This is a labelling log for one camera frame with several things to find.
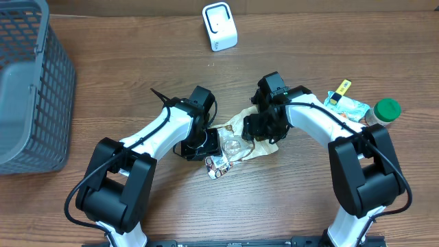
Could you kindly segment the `brown snack pouch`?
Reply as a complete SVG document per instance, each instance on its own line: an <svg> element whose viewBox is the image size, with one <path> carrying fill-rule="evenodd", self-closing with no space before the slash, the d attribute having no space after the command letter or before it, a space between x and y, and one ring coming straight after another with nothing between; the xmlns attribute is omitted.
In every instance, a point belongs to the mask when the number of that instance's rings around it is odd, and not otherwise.
<svg viewBox="0 0 439 247"><path fill-rule="evenodd" d="M219 133L222 154L208 156L204 160L207 174L211 179L220 178L242 161L267 156L278 150L277 144L269 144L268 140L257 141L253 139L247 141L241 137L244 129L244 117L254 113L257 113L257 108L252 106L243 109L226 123L213 126Z"/></svg>

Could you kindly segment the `instant noodle cup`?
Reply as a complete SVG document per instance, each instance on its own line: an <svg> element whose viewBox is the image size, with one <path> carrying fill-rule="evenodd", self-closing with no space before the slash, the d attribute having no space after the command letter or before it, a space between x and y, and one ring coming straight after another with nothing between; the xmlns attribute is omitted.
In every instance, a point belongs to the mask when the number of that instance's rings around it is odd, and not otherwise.
<svg viewBox="0 0 439 247"><path fill-rule="evenodd" d="M373 126L375 124L387 126L398 119L400 115L400 104L395 99L385 98L369 108L364 119L368 126Z"/></svg>

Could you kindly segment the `white barcode scanner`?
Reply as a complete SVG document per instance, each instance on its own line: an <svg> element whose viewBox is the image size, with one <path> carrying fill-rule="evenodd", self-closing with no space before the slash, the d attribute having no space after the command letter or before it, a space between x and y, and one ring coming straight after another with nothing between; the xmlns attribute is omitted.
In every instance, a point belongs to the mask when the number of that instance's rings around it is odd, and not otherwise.
<svg viewBox="0 0 439 247"><path fill-rule="evenodd" d="M206 5L202 10L202 17L212 51L225 50L237 44L237 28L226 2Z"/></svg>

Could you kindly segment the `yellow highlighter marker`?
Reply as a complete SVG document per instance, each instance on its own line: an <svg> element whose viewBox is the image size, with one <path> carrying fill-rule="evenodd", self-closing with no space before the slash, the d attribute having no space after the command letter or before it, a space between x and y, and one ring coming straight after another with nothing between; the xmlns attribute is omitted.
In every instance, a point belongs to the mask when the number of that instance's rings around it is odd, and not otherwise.
<svg viewBox="0 0 439 247"><path fill-rule="evenodd" d="M351 87L352 82L348 79L342 81L342 83L338 86L336 91L329 98L329 103L332 105L336 105L339 100L344 96L347 90Z"/></svg>

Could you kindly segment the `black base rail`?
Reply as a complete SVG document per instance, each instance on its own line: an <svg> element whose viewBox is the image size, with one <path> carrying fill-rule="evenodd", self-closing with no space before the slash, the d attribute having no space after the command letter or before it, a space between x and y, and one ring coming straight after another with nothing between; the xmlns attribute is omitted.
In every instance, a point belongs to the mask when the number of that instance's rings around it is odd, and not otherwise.
<svg viewBox="0 0 439 247"><path fill-rule="evenodd" d="M147 247L317 247L323 246L319 244L320 237L292 237L291 239L264 239L252 240L248 242L177 242L156 241L147 243ZM83 244L83 247L109 247L109 242L99 244ZM387 247L384 237L369 237L362 246L366 247Z"/></svg>

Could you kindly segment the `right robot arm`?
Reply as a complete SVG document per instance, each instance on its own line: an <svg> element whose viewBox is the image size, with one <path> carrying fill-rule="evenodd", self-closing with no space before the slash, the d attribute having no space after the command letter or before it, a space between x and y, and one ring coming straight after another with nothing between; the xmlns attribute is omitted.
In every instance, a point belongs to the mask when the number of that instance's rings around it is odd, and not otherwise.
<svg viewBox="0 0 439 247"><path fill-rule="evenodd" d="M284 139L290 128L313 137L329 153L333 190L340 208L320 237L293 237L293 246L385 246L383 237L369 237L377 218L402 213L413 195L404 177L388 130L346 119L322 104L306 87L289 88L278 72L263 76L251 99L257 113L244 118L243 139ZM407 194L400 209L386 211Z"/></svg>

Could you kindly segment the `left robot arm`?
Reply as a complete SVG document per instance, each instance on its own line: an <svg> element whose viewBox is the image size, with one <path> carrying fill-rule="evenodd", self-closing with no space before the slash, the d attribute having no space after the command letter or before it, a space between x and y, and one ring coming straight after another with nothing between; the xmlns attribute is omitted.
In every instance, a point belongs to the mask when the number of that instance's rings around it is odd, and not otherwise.
<svg viewBox="0 0 439 247"><path fill-rule="evenodd" d="M74 224L104 232L103 246L146 246L141 229L157 163L180 147L187 161L221 155L218 131L211 128L217 106L208 89L197 86L188 98L159 93L161 114L138 133L120 141L104 138L95 147L84 178L64 204Z"/></svg>

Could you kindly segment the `teal tissue pack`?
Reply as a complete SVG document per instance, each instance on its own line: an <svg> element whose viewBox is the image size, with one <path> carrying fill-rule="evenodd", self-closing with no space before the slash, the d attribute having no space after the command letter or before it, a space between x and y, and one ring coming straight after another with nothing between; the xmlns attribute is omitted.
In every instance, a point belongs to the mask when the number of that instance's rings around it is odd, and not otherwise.
<svg viewBox="0 0 439 247"><path fill-rule="evenodd" d="M325 99L323 104L333 112L351 121L360 122L360 120L364 118L365 114L370 109L369 105L345 96L341 96L337 104L332 104L330 99L334 94L334 91L329 91L328 97Z"/></svg>

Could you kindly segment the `grey plastic mesh basket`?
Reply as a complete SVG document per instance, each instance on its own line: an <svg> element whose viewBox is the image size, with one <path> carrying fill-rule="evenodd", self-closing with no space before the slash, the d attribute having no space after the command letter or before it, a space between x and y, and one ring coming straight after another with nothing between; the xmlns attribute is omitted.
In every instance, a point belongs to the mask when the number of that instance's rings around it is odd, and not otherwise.
<svg viewBox="0 0 439 247"><path fill-rule="evenodd" d="M1 174L67 163L75 67L49 24L46 1L1 2Z"/></svg>

